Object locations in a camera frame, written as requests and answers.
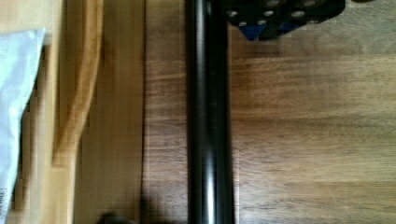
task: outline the dark object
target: dark object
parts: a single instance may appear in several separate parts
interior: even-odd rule
[[[134,222],[128,220],[126,217],[116,216],[113,213],[105,213],[102,215],[98,224],[134,224]]]
[[[190,224],[234,223],[224,6],[186,1]]]
[[[231,0],[225,11],[228,21],[248,40],[271,40],[308,23],[322,23],[341,14],[345,0]],[[247,33],[247,27],[264,26]]]

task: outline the wood grain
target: wood grain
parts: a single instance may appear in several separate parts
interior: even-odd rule
[[[76,224],[94,224],[105,212],[139,223],[143,18],[143,0],[105,1],[102,58],[78,154]]]
[[[145,223],[187,223],[183,7],[148,0]],[[230,29],[238,223],[396,222],[394,8],[272,42]]]

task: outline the wooden surface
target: wooden surface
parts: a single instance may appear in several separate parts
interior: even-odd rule
[[[147,1],[145,223],[187,223],[184,1]],[[396,222],[396,1],[274,42],[231,28],[238,223]]]
[[[59,3],[54,0],[1,1],[0,34],[46,28],[47,36],[52,35]]]
[[[143,3],[143,0],[105,1],[103,52],[78,154],[75,224],[94,224],[105,212],[115,212],[139,223]]]
[[[57,213],[57,208],[62,210],[62,207],[52,206],[57,198],[53,195],[61,195],[57,190],[56,183],[59,179],[54,179],[53,175],[56,171],[52,170],[52,150],[53,150],[53,136],[54,136],[54,121],[56,108],[56,94],[58,77],[58,65],[60,54],[60,24],[62,15],[63,1],[47,1],[53,4],[51,11],[47,11],[47,19],[51,18],[52,30],[51,39],[48,39],[48,46],[42,50],[41,61],[35,88],[33,90],[30,102],[23,114],[21,126],[21,160],[19,167],[19,176],[17,177],[15,189],[15,203],[11,208],[8,217],[8,224],[47,224],[59,223],[64,219],[60,218]],[[31,9],[34,1],[13,1],[8,7],[21,5],[20,9]],[[50,4],[43,4],[37,8],[36,13],[46,13],[42,11],[42,7],[48,7]]]

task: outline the white plastic bag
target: white plastic bag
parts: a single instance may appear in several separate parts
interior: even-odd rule
[[[0,224],[17,176],[21,116],[35,84],[44,29],[0,35]]]

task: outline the wooden table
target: wooden table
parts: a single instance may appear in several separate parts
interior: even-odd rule
[[[230,29],[239,223],[396,222],[396,1],[273,42]],[[187,223],[184,1],[147,1],[143,223]]]

